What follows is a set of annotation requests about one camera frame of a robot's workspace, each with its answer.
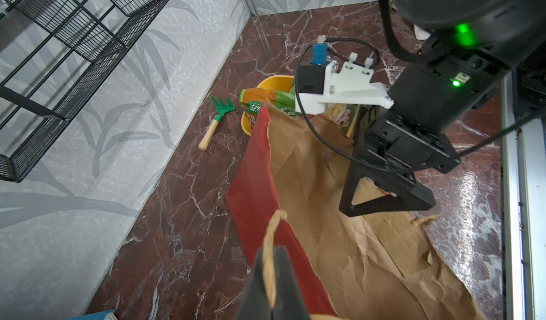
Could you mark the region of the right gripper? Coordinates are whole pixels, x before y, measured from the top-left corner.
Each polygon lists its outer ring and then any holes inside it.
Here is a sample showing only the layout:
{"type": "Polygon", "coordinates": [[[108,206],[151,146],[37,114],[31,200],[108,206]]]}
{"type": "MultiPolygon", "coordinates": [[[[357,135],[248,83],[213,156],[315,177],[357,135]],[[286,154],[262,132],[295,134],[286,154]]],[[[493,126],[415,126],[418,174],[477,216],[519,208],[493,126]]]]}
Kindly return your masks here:
{"type": "Polygon", "coordinates": [[[445,130],[483,105],[508,72],[477,55],[409,65],[389,92],[393,107],[372,107],[360,120],[353,153],[367,165],[350,164],[340,212],[355,217],[435,206],[414,172],[431,166],[446,174],[459,164],[445,130]]]}

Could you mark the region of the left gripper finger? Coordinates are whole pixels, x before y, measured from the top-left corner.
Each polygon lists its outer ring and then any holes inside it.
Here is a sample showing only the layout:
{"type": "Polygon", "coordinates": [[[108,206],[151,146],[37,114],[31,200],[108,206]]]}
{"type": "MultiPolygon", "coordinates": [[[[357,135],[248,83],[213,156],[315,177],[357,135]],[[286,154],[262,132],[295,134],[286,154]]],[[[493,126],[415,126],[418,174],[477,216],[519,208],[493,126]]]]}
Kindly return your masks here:
{"type": "Polygon", "coordinates": [[[262,249],[259,248],[251,274],[245,286],[236,319],[306,319],[310,320],[289,253],[283,246],[275,247],[274,282],[277,288],[276,302],[270,306],[263,279],[262,249]]]}

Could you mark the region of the red paper bag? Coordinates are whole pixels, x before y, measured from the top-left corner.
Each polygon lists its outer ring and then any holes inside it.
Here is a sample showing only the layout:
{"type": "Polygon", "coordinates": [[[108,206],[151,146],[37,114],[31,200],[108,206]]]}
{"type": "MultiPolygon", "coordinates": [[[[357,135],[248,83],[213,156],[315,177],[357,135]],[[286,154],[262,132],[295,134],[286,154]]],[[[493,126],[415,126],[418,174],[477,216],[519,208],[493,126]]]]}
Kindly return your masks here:
{"type": "Polygon", "coordinates": [[[464,283],[407,212],[348,217],[339,211],[348,162],[301,119],[266,103],[226,196],[251,264],[267,226],[289,254],[310,314],[342,319],[483,319],[464,283]]]}

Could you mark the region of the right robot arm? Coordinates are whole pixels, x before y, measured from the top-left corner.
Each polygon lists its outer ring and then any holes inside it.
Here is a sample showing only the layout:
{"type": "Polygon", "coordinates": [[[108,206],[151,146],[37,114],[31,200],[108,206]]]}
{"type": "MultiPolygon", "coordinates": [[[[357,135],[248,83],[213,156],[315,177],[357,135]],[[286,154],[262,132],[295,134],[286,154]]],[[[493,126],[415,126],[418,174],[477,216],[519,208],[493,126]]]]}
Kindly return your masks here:
{"type": "Polygon", "coordinates": [[[545,0],[378,3],[388,48],[407,67],[388,91],[392,107],[367,103],[358,118],[339,204],[349,217],[431,209],[415,173],[446,174],[468,155],[446,129],[545,42],[545,0]]]}

